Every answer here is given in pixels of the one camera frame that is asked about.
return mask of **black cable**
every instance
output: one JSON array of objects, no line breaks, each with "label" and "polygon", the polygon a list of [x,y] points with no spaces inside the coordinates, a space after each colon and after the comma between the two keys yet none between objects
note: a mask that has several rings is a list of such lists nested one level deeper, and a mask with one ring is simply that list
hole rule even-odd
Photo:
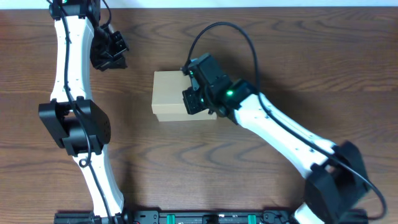
[{"label": "black cable", "polygon": [[109,213],[108,204],[106,203],[106,199],[105,199],[104,192],[102,191],[101,186],[100,186],[100,183],[98,182],[97,176],[95,175],[94,168],[93,168],[93,166],[91,165],[91,163],[88,164],[88,167],[90,168],[91,174],[93,175],[93,178],[94,178],[95,185],[97,186],[98,191],[99,191],[99,194],[101,195],[102,201],[104,202],[104,206],[105,206],[105,210],[106,210],[106,215],[108,216],[108,221],[109,221],[110,224],[112,224],[112,223],[113,223],[113,220],[112,220],[111,214]]},{"label": "black cable", "polygon": [[279,121],[273,114],[272,111],[267,109],[264,105],[264,103],[262,102],[261,99],[261,85],[260,85],[260,74],[259,74],[259,69],[258,69],[258,63],[257,63],[257,53],[256,50],[254,48],[254,44],[252,42],[252,40],[250,39],[250,37],[248,36],[248,34],[239,26],[237,26],[236,24],[230,23],[230,22],[216,22],[214,24],[209,25],[208,27],[204,28],[195,38],[195,40],[192,43],[191,49],[189,50],[188,53],[188,59],[187,62],[190,61],[191,59],[191,55],[193,52],[193,48],[195,47],[195,44],[198,42],[199,38],[209,29],[215,27],[215,26],[230,26],[232,28],[235,28],[236,30],[238,30],[243,36],[244,38],[247,40],[251,52],[253,54],[253,60],[254,60],[254,73],[256,76],[256,88],[257,88],[257,95],[259,98],[259,103],[261,105],[261,108],[264,110],[264,112],[266,113],[266,115],[268,115],[275,123],[277,123],[280,127],[282,127],[284,130],[286,130],[288,133],[290,133],[292,136],[296,137],[298,140],[304,142],[306,145],[310,146],[312,149],[318,151],[319,153],[323,154],[324,156],[326,156],[328,159],[332,160],[333,162],[337,163],[338,165],[340,165],[341,167],[344,167],[346,170],[350,171],[353,175],[356,175],[357,177],[359,177],[360,179],[362,179],[373,191],[374,193],[376,193],[376,195],[379,197],[381,205],[382,205],[382,212],[380,215],[376,216],[376,217],[369,217],[368,220],[380,220],[382,218],[384,218],[387,214],[387,203],[386,203],[386,199],[384,198],[383,194],[380,192],[380,190],[372,183],[370,182],[370,180],[368,180],[367,178],[363,177],[361,174],[357,173],[355,170],[353,170],[351,167],[347,166],[344,162],[341,162],[336,156],[329,154],[328,152],[324,151],[323,149],[321,149],[320,147],[318,147],[316,144],[308,141],[307,139],[305,139],[304,137],[302,137],[301,135],[297,134],[296,132],[294,132],[293,130],[291,130],[288,126],[286,126],[284,123],[282,123],[281,121]]},{"label": "black cable", "polygon": [[106,8],[108,9],[108,12],[109,12],[108,21],[106,21],[106,23],[103,24],[103,25],[101,26],[101,28],[104,29],[104,28],[108,27],[109,24],[111,23],[111,20],[112,20],[112,12],[111,12],[111,9],[109,8],[108,4],[106,3],[106,1],[105,1],[105,0],[102,0],[102,1],[104,2],[105,6],[106,6]]},{"label": "black cable", "polygon": [[79,166],[84,168],[84,167],[87,167],[88,164],[90,164],[90,162],[91,162],[91,141],[87,135],[86,127],[85,127],[83,121],[81,120],[80,113],[77,111],[76,104],[72,103],[72,97],[70,95],[70,88],[68,85],[68,82],[69,82],[68,81],[68,67],[69,67],[69,51],[70,51],[69,29],[68,29],[67,20],[65,18],[65,15],[63,14],[63,11],[61,10],[60,12],[61,12],[61,20],[62,20],[63,26],[65,28],[65,33],[66,33],[65,37],[66,37],[66,46],[67,46],[66,53],[65,53],[65,68],[63,71],[64,72],[63,88],[65,89],[65,93],[67,94],[69,105],[72,107],[72,111],[75,114],[77,120],[79,120],[80,126],[81,126],[81,128],[85,134],[86,140],[87,140],[87,153],[88,153],[87,158],[81,159],[79,161]]},{"label": "black cable", "polygon": [[87,135],[86,127],[85,127],[85,125],[84,125],[84,123],[83,123],[83,121],[81,119],[81,114],[78,112],[77,105],[72,102],[72,97],[70,95],[70,88],[68,86],[68,67],[69,67],[69,53],[70,53],[70,43],[71,42],[70,42],[70,37],[69,37],[69,30],[68,30],[67,20],[65,18],[64,12],[62,11],[61,5],[59,5],[59,8],[60,8],[60,14],[61,14],[61,20],[62,20],[62,23],[63,23],[63,27],[65,28],[65,40],[66,40],[65,69],[64,69],[64,74],[63,74],[64,86],[63,87],[65,89],[65,93],[67,94],[68,103],[72,107],[72,111],[75,114],[76,119],[79,120],[80,126],[81,126],[81,128],[82,128],[82,130],[83,130],[83,132],[84,132],[84,134],[86,136],[86,140],[87,140],[87,153],[88,153],[87,154],[87,158],[80,159],[79,166],[82,167],[82,168],[88,166],[90,168],[91,174],[93,175],[93,178],[94,178],[95,185],[97,186],[98,192],[101,195],[102,201],[104,203],[109,223],[113,223],[112,217],[111,217],[110,212],[109,212],[108,204],[107,204],[106,199],[105,199],[105,195],[104,195],[104,193],[103,193],[103,191],[101,189],[100,184],[98,183],[98,179],[97,179],[97,176],[95,175],[93,166],[91,165],[91,141],[90,141],[90,139],[89,139],[89,137]]}]

